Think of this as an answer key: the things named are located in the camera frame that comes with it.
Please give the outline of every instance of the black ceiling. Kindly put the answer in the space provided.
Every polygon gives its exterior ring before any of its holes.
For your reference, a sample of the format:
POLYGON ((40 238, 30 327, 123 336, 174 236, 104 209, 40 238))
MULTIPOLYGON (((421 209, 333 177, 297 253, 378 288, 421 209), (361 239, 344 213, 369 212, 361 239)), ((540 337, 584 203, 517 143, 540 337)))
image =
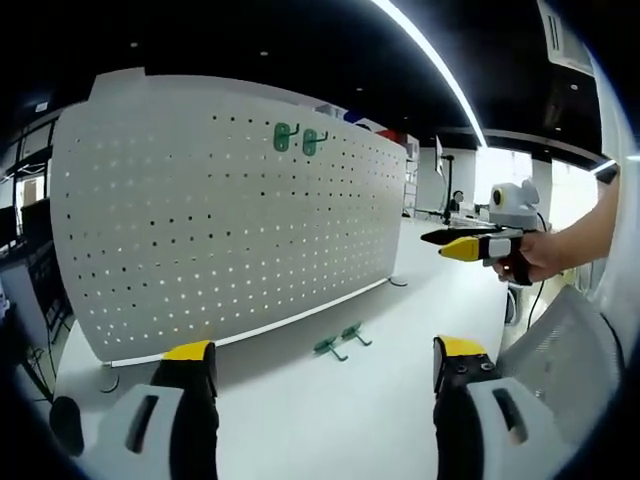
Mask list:
MULTIPOLYGON (((49 110, 68 105, 87 97, 96 74, 133 66, 150 75, 216 75, 275 85, 355 109, 423 144, 434 133, 469 127, 431 62, 369 0, 236 0, 209 8, 170 3, 30 11, 11 42, 15 48, 4 54, 11 74, 5 75, 9 85, 0 103, 3 130, 31 121, 39 99, 49 97, 49 110)), ((595 83, 548 62, 535 1, 394 3, 449 65, 483 128, 600 153, 595 83)), ((445 138, 455 146, 475 143, 470 135, 445 138)), ((593 165, 580 155, 565 156, 593 165)))

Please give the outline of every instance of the white desk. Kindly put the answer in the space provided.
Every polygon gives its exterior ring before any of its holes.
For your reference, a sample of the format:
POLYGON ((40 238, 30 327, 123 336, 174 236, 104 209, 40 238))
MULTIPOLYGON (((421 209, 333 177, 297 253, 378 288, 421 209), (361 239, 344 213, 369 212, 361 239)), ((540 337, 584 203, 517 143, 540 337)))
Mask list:
MULTIPOLYGON (((441 258, 420 235, 440 225, 403 219, 396 273, 341 305, 272 332, 218 349, 220 478, 404 480, 435 478, 432 339, 480 342, 496 358, 506 284, 479 263, 441 258), (362 336, 339 345, 349 360, 315 357, 313 345, 362 321, 362 336)), ((104 368, 77 322, 58 372, 57 395, 82 411, 87 446, 105 409, 154 364, 122 367, 112 394, 98 391, 104 368)))

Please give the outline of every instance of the green hook on floor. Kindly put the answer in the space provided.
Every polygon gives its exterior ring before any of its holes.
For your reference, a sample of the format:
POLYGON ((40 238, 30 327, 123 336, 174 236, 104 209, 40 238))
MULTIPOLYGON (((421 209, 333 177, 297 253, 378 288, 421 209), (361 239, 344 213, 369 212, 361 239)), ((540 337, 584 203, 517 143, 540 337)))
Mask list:
POLYGON ((335 357, 339 361, 341 361, 341 362, 346 361, 349 357, 347 355, 345 355, 344 357, 341 357, 338 354, 338 352, 336 352, 334 350, 334 348, 333 348, 335 343, 336 343, 336 339, 337 338, 338 337, 329 337, 329 338, 326 338, 326 339, 322 340, 321 342, 316 343, 316 345, 313 347, 313 351, 315 353, 317 353, 318 355, 322 355, 322 354, 325 354, 327 352, 331 352, 331 353, 333 353, 335 355, 335 357))
POLYGON ((325 132, 324 137, 318 138, 318 133, 308 128, 302 135, 302 152, 308 157, 313 157, 316 154, 316 144, 326 142, 328 139, 329 132, 325 132))
POLYGON ((287 123, 278 123, 273 129, 273 148, 278 152, 289 150, 289 138, 300 133, 300 124, 296 124, 296 129, 292 132, 287 123))
POLYGON ((358 322, 355 325, 351 325, 350 327, 345 328, 342 331, 342 335, 341 335, 342 340, 347 341, 353 338, 357 338, 365 347, 368 347, 369 345, 371 345, 373 343, 373 340, 369 342, 365 342, 360 336, 360 333, 359 333, 360 327, 362 327, 362 322, 358 322))

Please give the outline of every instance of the window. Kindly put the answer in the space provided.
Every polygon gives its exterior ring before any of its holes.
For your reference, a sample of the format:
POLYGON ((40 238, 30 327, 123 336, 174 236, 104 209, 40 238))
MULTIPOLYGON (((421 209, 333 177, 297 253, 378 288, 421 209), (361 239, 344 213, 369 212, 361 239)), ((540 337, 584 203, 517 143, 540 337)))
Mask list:
POLYGON ((551 163, 551 211, 554 230, 562 230, 595 207, 598 201, 596 177, 586 170, 553 160, 551 163))
POLYGON ((476 185, 473 202, 480 205, 489 203, 491 189, 497 183, 515 183, 533 174, 531 155, 501 148, 478 148, 476 155, 476 185))

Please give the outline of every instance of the person's arm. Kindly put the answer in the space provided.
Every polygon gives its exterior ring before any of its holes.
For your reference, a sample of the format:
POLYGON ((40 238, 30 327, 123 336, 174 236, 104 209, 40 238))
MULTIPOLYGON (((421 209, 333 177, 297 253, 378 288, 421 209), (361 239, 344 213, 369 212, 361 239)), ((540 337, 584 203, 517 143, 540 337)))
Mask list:
MULTIPOLYGON (((593 210, 570 227, 558 233, 535 232, 522 237, 520 251, 531 265, 529 280, 546 280, 609 254, 618 209, 618 177, 593 210)), ((493 266, 503 281, 513 280, 509 262, 503 259, 493 266)))

